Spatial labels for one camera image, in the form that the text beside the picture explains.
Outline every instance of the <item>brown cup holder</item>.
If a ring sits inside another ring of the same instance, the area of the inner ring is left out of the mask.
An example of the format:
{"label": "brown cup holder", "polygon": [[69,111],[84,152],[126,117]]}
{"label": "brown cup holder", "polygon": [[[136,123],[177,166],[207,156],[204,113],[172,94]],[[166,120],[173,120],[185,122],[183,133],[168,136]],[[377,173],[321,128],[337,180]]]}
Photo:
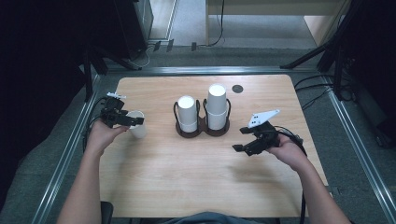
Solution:
{"label": "brown cup holder", "polygon": [[175,118],[176,118],[176,130],[177,133],[185,138],[193,138],[198,136],[201,132],[205,132],[210,136],[214,136],[214,137],[219,137],[222,136],[224,134],[226,134],[228,132],[228,130],[230,129],[230,113],[231,113],[231,103],[230,100],[227,99],[228,102],[228,113],[227,113],[227,117],[226,117],[226,121],[225,121],[225,125],[223,128],[219,129],[219,130],[211,130],[208,128],[207,126],[207,110],[206,110],[206,99],[204,99],[204,110],[205,110],[205,117],[201,118],[199,117],[199,111],[200,111],[200,105],[199,105],[199,101],[196,101],[197,104],[197,130],[195,130],[192,133],[186,133],[184,131],[182,131],[180,129],[180,124],[178,122],[178,118],[177,118],[177,112],[176,112],[176,106],[177,106],[177,102],[175,102],[174,104],[174,114],[175,114]]}

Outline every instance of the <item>white mounting plate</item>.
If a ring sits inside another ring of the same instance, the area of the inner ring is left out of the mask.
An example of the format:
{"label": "white mounting plate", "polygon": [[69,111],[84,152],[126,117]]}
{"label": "white mounting plate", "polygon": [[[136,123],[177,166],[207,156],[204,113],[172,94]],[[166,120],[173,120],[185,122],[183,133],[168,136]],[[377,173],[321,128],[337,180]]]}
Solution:
{"label": "white mounting plate", "polygon": [[253,114],[251,116],[250,122],[248,123],[247,126],[249,128],[254,128],[256,126],[259,126],[259,125],[263,124],[265,121],[267,121],[268,119],[277,115],[279,112],[280,112],[280,110],[276,109],[276,110],[271,110],[271,111],[262,112],[262,113],[258,113],[258,114]]}
{"label": "white mounting plate", "polygon": [[126,96],[119,95],[119,94],[117,94],[117,92],[114,92],[114,93],[108,92],[108,93],[107,93],[107,96],[111,96],[111,97],[119,98],[119,99],[126,99]]}

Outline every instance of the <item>person's left arm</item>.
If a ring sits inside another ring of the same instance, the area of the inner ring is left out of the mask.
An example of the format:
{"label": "person's left arm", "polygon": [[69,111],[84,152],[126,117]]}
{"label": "person's left arm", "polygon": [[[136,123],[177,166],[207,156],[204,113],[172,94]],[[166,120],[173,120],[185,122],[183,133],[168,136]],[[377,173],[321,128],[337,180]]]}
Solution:
{"label": "person's left arm", "polygon": [[76,179],[67,195],[57,223],[101,223],[99,162],[114,138],[128,127],[108,128],[102,121],[93,124]]}

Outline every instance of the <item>forearm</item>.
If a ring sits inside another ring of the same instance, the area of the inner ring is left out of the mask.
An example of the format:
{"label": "forearm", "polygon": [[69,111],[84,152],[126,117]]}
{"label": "forearm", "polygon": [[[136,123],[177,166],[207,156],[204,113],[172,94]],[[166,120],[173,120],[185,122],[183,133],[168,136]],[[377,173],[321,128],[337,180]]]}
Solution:
{"label": "forearm", "polygon": [[312,163],[297,171],[312,223],[350,223],[327,191]]}
{"label": "forearm", "polygon": [[86,151],[58,223],[101,223],[99,161]]}

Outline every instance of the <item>person's right arm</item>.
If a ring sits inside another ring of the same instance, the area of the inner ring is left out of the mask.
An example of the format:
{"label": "person's right arm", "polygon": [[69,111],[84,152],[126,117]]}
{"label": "person's right arm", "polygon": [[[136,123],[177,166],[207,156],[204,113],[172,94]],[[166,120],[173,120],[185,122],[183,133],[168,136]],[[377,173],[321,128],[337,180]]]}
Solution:
{"label": "person's right arm", "polygon": [[311,161],[287,136],[279,135],[279,147],[267,151],[290,166],[300,177],[312,223],[350,223],[335,203]]}

